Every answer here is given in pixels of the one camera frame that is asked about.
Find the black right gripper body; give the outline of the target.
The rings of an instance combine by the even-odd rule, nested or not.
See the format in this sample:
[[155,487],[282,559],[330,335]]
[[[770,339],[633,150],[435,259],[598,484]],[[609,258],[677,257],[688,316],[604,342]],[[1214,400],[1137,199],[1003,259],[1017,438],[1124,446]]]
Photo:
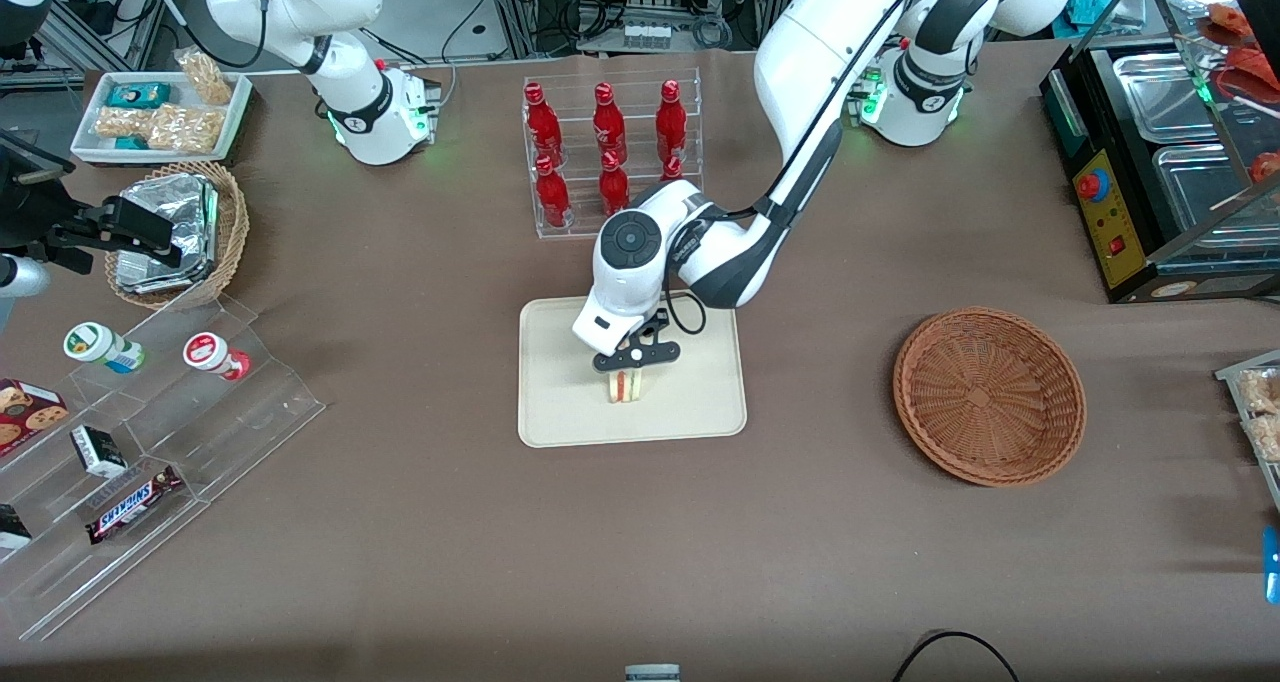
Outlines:
[[52,250],[97,248],[97,232],[82,216],[88,205],[67,193],[63,177],[76,171],[67,157],[1,131],[1,250],[5,255],[52,255]]

